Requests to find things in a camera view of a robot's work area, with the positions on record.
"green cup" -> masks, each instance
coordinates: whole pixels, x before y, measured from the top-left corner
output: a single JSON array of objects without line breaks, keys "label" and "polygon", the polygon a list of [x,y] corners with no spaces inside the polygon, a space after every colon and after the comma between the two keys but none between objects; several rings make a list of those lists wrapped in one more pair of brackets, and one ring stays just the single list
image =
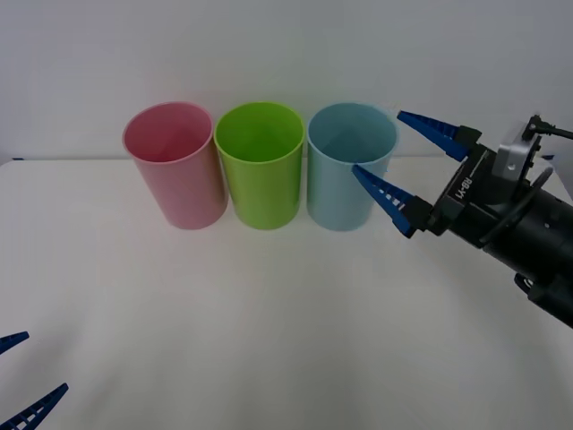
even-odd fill
[{"label": "green cup", "polygon": [[247,103],[219,120],[215,143],[236,214],[247,226],[279,228],[295,217],[303,142],[303,119],[278,103]]}]

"light blue cup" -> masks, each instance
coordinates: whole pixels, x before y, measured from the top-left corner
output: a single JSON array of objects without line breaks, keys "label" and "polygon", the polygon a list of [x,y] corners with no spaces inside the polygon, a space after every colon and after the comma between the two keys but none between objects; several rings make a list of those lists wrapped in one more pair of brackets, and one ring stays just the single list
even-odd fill
[{"label": "light blue cup", "polygon": [[352,166],[382,177],[398,142],[396,124],[376,107],[339,103],[319,111],[307,133],[309,214],[330,230],[359,228],[374,200],[352,174]]}]

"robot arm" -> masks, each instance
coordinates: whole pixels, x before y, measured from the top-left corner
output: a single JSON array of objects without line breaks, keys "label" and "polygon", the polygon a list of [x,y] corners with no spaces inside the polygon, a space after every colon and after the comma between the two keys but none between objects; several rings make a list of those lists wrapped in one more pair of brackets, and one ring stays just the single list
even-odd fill
[{"label": "robot arm", "polygon": [[529,300],[573,328],[573,207],[543,190],[552,168],[526,179],[543,134],[573,133],[532,116],[496,152],[478,143],[475,129],[408,112],[398,119],[461,163],[434,205],[353,167],[398,230],[408,238],[450,230],[513,269]]}]

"plastic cup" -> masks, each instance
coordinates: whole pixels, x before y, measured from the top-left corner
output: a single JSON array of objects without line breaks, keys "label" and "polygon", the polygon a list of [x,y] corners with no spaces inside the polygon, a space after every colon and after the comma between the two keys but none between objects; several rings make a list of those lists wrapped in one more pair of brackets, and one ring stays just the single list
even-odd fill
[{"label": "plastic cup", "polygon": [[227,207],[212,136],[209,113],[184,102],[150,107],[125,127],[125,149],[167,221],[176,227],[207,227]]},{"label": "plastic cup", "polygon": [[352,174],[359,164],[382,177],[398,142],[398,128],[376,107],[339,103],[319,111],[308,125],[307,208],[330,230],[354,230],[370,216],[373,199]]},{"label": "plastic cup", "polygon": [[254,102],[226,113],[215,129],[237,217],[273,229],[298,212],[304,122],[290,107]]}]

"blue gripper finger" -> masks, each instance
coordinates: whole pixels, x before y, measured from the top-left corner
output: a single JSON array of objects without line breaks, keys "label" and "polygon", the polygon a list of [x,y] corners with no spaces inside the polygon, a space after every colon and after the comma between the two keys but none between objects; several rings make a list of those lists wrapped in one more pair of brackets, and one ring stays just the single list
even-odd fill
[{"label": "blue gripper finger", "polygon": [[421,116],[404,111],[398,114],[398,119],[428,138],[432,143],[440,147],[446,154],[457,161],[461,162],[469,153],[469,148],[455,141],[459,127],[442,123],[428,116]]},{"label": "blue gripper finger", "polygon": [[406,202],[413,197],[412,194],[386,182],[358,165],[352,167],[352,173],[368,194],[389,214],[392,223],[400,233],[406,237],[411,237],[415,228],[412,228],[401,210]]},{"label": "blue gripper finger", "polygon": [[23,331],[22,333],[16,333],[4,338],[0,338],[0,355],[2,355],[8,349],[15,347],[19,343],[24,342],[29,337],[30,335],[28,332]]},{"label": "blue gripper finger", "polygon": [[34,430],[44,421],[54,406],[60,401],[65,392],[68,391],[67,384],[60,385],[50,392],[46,397],[37,401],[29,408],[26,408],[18,415],[15,415],[3,424],[0,430]]}]

